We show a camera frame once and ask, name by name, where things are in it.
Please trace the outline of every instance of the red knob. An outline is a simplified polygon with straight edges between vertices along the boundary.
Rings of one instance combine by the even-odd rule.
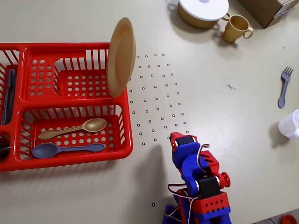
[[[223,172],[221,175],[224,177],[225,187],[228,188],[230,186],[230,178],[229,178],[228,174]]]

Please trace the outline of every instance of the white table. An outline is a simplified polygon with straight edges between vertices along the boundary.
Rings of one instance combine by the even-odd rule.
[[[299,142],[286,141],[277,128],[299,106],[299,11],[264,30],[231,0],[229,11],[247,17],[256,32],[228,45],[219,38],[224,21],[211,30],[194,29],[180,19],[176,5],[176,0],[1,4],[0,42],[108,42],[126,16],[139,56],[128,84],[135,111],[132,154],[119,161],[0,173],[1,223],[161,223],[165,206],[174,203],[167,184],[182,182],[167,140],[174,131],[189,131],[211,144],[220,171],[232,181],[224,190],[234,224],[299,207]],[[295,71],[279,109],[286,66]]]

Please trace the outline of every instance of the gray fork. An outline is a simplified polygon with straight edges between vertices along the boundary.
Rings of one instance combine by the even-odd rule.
[[[283,108],[285,106],[286,88],[288,87],[288,84],[291,81],[291,74],[293,71],[294,69],[291,69],[290,67],[286,67],[281,74],[281,78],[285,81],[285,84],[284,84],[284,89],[282,90],[281,97],[278,99],[279,108]]]

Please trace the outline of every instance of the tan plate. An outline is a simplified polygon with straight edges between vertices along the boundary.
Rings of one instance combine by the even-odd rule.
[[[131,78],[136,58],[133,27],[127,17],[122,18],[113,32],[107,62],[107,85],[112,97],[119,97]]]

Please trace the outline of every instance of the plastic basket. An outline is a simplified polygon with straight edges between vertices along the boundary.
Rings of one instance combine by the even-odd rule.
[[[132,152],[127,90],[112,98],[107,89],[108,49],[109,43],[0,43],[0,119],[8,71],[18,73],[12,121],[0,126],[0,138],[12,147],[0,161],[0,171],[122,159]],[[95,117],[107,121],[101,132],[38,139],[43,131],[77,126]],[[99,142],[106,148],[36,159],[32,149],[43,142],[61,147]]]

